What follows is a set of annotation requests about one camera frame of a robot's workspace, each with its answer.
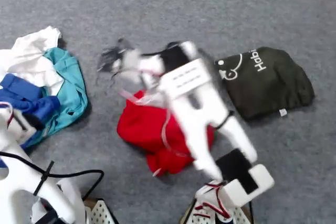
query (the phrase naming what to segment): small tag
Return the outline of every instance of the small tag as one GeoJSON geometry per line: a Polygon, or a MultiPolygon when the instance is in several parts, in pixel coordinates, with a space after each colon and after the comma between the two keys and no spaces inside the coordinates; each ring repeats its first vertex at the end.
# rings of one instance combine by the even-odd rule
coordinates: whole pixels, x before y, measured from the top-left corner
{"type": "Polygon", "coordinates": [[[46,129],[44,129],[44,133],[42,134],[43,137],[45,137],[48,134],[48,132],[50,130],[50,126],[51,125],[49,125],[46,129]]]}
{"type": "Polygon", "coordinates": [[[281,116],[287,115],[287,110],[286,109],[281,109],[279,110],[281,116]]]}
{"type": "Polygon", "coordinates": [[[153,177],[156,177],[157,176],[157,174],[159,174],[159,172],[161,171],[161,168],[159,168],[159,169],[157,169],[154,173],[153,173],[153,177]]]}

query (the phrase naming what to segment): teal cloth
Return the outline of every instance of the teal cloth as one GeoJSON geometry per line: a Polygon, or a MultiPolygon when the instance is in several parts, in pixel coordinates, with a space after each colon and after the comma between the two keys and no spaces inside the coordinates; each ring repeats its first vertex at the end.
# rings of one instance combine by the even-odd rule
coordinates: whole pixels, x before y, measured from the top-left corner
{"type": "Polygon", "coordinates": [[[64,78],[64,83],[57,94],[61,106],[59,111],[46,123],[43,134],[30,142],[29,146],[73,123],[84,113],[88,105],[85,83],[78,60],[68,51],[57,47],[47,50],[44,56],[52,61],[54,69],[64,78]]]}

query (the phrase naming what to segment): gray carpet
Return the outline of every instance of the gray carpet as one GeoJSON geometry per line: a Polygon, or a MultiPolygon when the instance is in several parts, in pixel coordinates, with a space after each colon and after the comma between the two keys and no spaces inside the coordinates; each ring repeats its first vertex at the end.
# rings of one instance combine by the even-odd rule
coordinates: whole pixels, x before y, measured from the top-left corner
{"type": "MultiPolygon", "coordinates": [[[[0,0],[0,48],[16,37],[58,27],[80,60],[92,107],[88,116],[40,144],[31,157],[54,172],[100,168],[93,196],[104,197],[120,223],[177,223],[208,179],[189,167],[153,178],[141,152],[116,124],[124,106],[108,77],[96,84],[97,55],[120,38],[149,52],[193,40],[214,57],[259,46],[289,52],[312,81],[313,106],[247,125],[259,161],[276,184],[254,202],[257,223],[336,223],[336,0],[0,0]]],[[[219,138],[214,157],[229,151],[219,138]]],[[[94,177],[78,180],[82,191],[94,177]]],[[[24,194],[29,201],[32,196],[24,194]]],[[[25,204],[28,218],[28,203],[25,204]]]]}

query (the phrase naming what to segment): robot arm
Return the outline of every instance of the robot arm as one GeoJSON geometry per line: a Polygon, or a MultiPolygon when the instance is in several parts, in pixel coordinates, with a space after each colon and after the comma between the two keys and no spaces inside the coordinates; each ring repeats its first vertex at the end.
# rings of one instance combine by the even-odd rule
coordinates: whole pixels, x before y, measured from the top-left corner
{"type": "MultiPolygon", "coordinates": [[[[28,125],[22,114],[20,112],[16,113],[16,118],[20,120],[20,123],[28,125]]],[[[14,135],[8,131],[7,121],[3,116],[0,116],[0,151],[18,155],[30,162],[29,157],[16,142],[14,135]]],[[[1,219],[6,224],[23,224],[26,219],[20,209],[19,199],[15,197],[15,194],[19,190],[25,190],[33,194],[41,181],[41,173],[17,159],[10,157],[1,157],[1,159],[9,169],[8,176],[0,178],[1,219]]],[[[74,206],[51,178],[47,178],[43,183],[37,196],[46,199],[65,223],[75,223],[74,206]]]]}
{"type": "Polygon", "coordinates": [[[138,70],[145,87],[156,87],[163,94],[162,98],[168,103],[185,135],[196,169],[203,170],[218,182],[223,181],[223,176],[228,180],[220,192],[226,205],[240,207],[273,186],[274,180],[267,169],[263,165],[253,166],[257,161],[257,152],[238,120],[223,103],[192,42],[170,44],[162,52],[151,54],[151,58],[133,49],[124,50],[119,59],[123,61],[128,54],[138,54],[138,70]],[[157,82],[143,70],[155,72],[161,78],[157,82]],[[189,99],[191,95],[197,99],[199,108],[192,105],[189,99]],[[206,139],[208,124],[225,135],[232,147],[238,150],[224,157],[226,163],[239,172],[221,169],[211,157],[206,139]],[[254,186],[252,190],[249,189],[251,184],[254,186]]]}

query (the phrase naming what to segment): red garment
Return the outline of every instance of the red garment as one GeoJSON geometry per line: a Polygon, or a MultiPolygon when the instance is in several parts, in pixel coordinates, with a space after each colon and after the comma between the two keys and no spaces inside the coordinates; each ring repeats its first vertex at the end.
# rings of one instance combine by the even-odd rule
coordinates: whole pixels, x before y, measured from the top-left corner
{"type": "MultiPolygon", "coordinates": [[[[139,99],[143,94],[143,91],[139,91],[134,96],[139,99]]],[[[166,139],[172,150],[166,148],[161,138],[165,120],[166,109],[136,105],[127,100],[117,126],[117,133],[122,139],[148,152],[148,166],[157,176],[165,172],[179,173],[193,161],[185,145],[184,135],[173,115],[166,126],[166,139]]],[[[207,137],[210,147],[214,140],[214,130],[211,126],[207,127],[207,137]]]]}

